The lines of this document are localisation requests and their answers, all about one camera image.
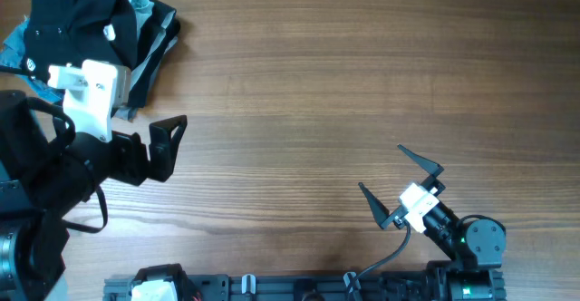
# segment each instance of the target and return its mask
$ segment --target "blue fabric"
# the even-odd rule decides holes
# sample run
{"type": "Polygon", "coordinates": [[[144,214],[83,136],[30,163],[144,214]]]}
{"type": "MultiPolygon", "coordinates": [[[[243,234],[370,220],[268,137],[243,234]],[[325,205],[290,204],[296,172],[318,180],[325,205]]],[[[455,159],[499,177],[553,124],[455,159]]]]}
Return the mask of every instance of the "blue fabric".
{"type": "MultiPolygon", "coordinates": [[[[20,68],[20,62],[24,57],[24,29],[28,26],[28,19],[19,24],[15,30],[4,40],[4,50],[0,53],[0,64],[14,68],[20,68]]],[[[63,93],[54,90],[40,80],[31,80],[24,75],[18,75],[30,88],[41,98],[48,102],[58,102],[63,98],[63,93]]]]}

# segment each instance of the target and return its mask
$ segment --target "wood grain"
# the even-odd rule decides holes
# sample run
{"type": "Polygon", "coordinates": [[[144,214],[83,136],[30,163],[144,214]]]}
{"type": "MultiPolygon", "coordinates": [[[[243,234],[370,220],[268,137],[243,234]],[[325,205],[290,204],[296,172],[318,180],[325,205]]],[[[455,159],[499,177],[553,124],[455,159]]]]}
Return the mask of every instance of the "wood grain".
{"type": "MultiPolygon", "coordinates": [[[[510,300],[580,295],[580,0],[161,0],[179,43],[134,123],[188,115],[174,176],[103,184],[111,221],[72,233],[73,300],[102,280],[179,262],[191,274],[366,267],[396,248],[388,206],[423,173],[397,143],[441,162],[441,199],[508,230],[510,300]]],[[[30,9],[0,0],[0,35],[30,9]]],[[[25,89],[14,78],[0,87],[25,89]]],[[[41,117],[43,124],[48,119],[41,117]]],[[[68,219],[100,223],[96,200],[68,219]]],[[[444,255],[413,235],[385,269],[444,255]]]]}

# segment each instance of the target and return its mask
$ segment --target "wooden tabletop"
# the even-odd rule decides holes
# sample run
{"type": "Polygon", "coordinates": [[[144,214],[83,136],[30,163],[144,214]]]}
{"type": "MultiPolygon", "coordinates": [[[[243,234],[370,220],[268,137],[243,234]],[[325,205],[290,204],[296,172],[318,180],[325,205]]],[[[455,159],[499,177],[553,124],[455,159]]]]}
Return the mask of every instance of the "wooden tabletop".
{"type": "MultiPolygon", "coordinates": [[[[149,141],[187,114],[166,183],[103,184],[110,223],[71,232],[72,300],[103,279],[179,262],[190,274],[364,268],[380,231],[357,187],[387,207],[440,162],[440,199],[507,227],[509,300],[580,296],[580,0],[160,0],[179,42],[148,107],[114,129],[149,141]]],[[[30,0],[0,0],[6,37],[30,0]]],[[[0,76],[0,89],[28,90],[0,76]]],[[[47,125],[46,118],[41,117],[47,125]]],[[[67,219],[100,225],[96,198],[67,219]]],[[[445,256],[414,233],[383,269],[445,256]]]]}

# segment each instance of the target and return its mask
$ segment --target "clothing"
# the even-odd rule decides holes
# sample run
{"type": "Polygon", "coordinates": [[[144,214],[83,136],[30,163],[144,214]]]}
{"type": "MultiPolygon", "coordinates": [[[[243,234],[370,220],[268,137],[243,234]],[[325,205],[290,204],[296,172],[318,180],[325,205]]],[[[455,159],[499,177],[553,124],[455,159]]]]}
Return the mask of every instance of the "clothing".
{"type": "Polygon", "coordinates": [[[157,0],[33,0],[32,9],[6,38],[0,63],[34,70],[34,78],[20,77],[49,102],[63,97],[45,83],[50,64],[80,67],[95,59],[125,65],[132,70],[129,101],[114,110],[125,120],[145,106],[180,28],[176,10],[157,0]]]}

